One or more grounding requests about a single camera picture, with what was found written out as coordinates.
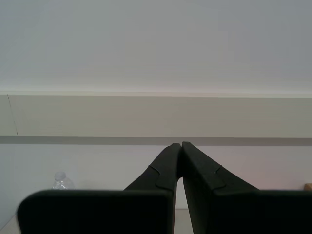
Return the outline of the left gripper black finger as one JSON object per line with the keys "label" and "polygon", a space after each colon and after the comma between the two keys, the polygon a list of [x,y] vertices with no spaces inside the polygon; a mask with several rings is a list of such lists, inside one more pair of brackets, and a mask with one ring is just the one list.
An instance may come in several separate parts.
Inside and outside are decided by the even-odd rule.
{"label": "left gripper black finger", "polygon": [[172,234],[181,146],[160,152],[122,191],[45,190],[24,199],[23,234]]}
{"label": "left gripper black finger", "polygon": [[182,144],[182,178],[195,234],[310,234],[309,191],[260,190],[193,144]]}

